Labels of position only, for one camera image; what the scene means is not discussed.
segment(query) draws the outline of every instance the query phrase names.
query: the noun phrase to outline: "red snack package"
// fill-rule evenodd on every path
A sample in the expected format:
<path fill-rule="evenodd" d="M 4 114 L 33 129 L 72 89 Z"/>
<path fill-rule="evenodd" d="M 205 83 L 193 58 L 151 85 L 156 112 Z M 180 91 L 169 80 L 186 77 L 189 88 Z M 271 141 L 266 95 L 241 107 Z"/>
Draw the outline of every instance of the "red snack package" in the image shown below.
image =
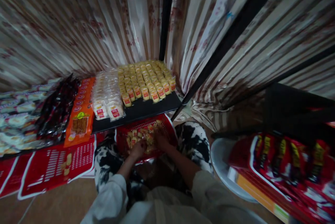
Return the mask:
<path fill-rule="evenodd" d="M 260 173 L 266 175 L 269 168 L 271 169 L 271 162 L 276 154 L 275 137 L 269 134 L 265 135 L 264 148 L 260 158 Z"/>
<path fill-rule="evenodd" d="M 282 139 L 280 141 L 279 151 L 272 163 L 272 173 L 273 176 L 288 177 L 291 170 L 291 149 L 290 142 L 287 139 Z"/>
<path fill-rule="evenodd" d="M 264 140 L 262 133 L 258 134 L 258 140 L 254 150 L 254 168 L 258 169 L 260 165 L 260 157 L 264 147 Z"/>
<path fill-rule="evenodd" d="M 329 146 L 318 139 L 306 185 L 335 204 L 335 159 L 329 152 Z"/>
<path fill-rule="evenodd" d="M 306 177 L 306 164 L 308 162 L 307 148 L 302 143 L 290 139 L 292 149 L 292 167 L 290 172 L 290 183 L 299 190 L 305 190 L 303 184 Z"/>

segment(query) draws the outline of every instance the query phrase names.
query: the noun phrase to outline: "person's left hand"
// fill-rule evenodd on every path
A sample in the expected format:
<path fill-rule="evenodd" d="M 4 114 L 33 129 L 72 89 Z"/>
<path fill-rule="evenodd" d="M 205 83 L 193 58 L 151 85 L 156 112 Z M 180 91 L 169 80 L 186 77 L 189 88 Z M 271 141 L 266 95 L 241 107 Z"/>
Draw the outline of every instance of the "person's left hand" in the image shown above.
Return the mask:
<path fill-rule="evenodd" d="M 144 154 L 144 152 L 147 149 L 147 143 L 144 139 L 141 141 L 138 141 L 133 148 L 129 151 L 129 157 L 134 158 L 135 160 L 138 160 L 141 158 Z"/>

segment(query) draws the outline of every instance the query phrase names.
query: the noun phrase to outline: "black and white pants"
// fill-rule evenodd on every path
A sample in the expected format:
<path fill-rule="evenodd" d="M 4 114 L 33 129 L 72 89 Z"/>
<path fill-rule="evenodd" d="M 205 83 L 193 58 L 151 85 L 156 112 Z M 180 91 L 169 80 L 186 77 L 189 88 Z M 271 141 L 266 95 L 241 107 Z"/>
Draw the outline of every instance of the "black and white pants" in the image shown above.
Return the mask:
<path fill-rule="evenodd" d="M 201 169 L 213 173 L 209 155 L 209 142 L 204 128 L 197 122 L 185 122 L 176 126 L 178 137 L 177 150 L 184 156 L 192 160 Z M 124 158 L 119 154 L 114 141 L 115 132 L 107 134 L 105 140 L 101 142 L 95 150 L 95 185 L 99 192 L 100 187 L 108 182 L 108 179 L 116 174 L 124 162 Z M 174 171 L 174 188 L 190 195 L 179 171 Z M 127 185 L 129 205 L 136 201 L 142 201 L 149 191 L 145 181 L 132 170 Z"/>

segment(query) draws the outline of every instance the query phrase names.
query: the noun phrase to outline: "floor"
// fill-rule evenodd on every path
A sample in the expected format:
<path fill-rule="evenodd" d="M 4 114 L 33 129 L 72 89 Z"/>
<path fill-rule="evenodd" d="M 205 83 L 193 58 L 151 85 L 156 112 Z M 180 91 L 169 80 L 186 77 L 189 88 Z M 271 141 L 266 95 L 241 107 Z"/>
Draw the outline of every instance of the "floor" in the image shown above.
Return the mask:
<path fill-rule="evenodd" d="M 211 130 L 204 128 L 209 137 Z M 231 195 L 267 223 L 281 223 L 262 205 L 246 202 L 233 193 Z M 11 195 L 0 199 L 1 223 L 80 223 L 96 196 L 94 179 L 77 179 L 70 184 L 23 201 L 17 200 L 16 195 Z"/>

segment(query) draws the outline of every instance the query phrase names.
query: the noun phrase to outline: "beige curtain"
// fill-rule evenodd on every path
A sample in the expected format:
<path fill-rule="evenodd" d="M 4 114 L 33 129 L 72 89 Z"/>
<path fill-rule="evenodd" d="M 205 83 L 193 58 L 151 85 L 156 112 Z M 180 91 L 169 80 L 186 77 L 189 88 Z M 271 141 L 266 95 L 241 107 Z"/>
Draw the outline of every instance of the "beige curtain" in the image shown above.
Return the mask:
<path fill-rule="evenodd" d="M 165 61 L 185 95 L 247 0 L 173 0 Z M 0 0 L 0 91 L 158 59 L 162 0 Z M 334 43 L 334 0 L 269 0 L 199 89 L 189 115 L 226 128 L 222 104 Z M 334 56 L 283 83 L 334 98 Z"/>

